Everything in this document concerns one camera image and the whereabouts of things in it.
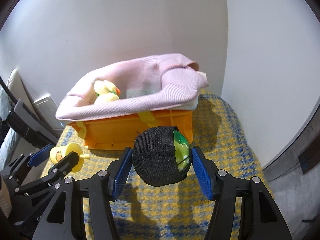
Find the person's hand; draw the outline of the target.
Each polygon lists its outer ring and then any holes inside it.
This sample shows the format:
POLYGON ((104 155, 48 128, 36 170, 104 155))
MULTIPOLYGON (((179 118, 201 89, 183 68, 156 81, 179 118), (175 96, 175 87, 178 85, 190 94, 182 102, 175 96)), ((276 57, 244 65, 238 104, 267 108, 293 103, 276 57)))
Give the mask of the person's hand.
POLYGON ((6 218, 8 218, 12 211, 12 205, 11 205, 9 190, 2 176, 1 176, 0 205, 4 215, 6 216, 6 218))

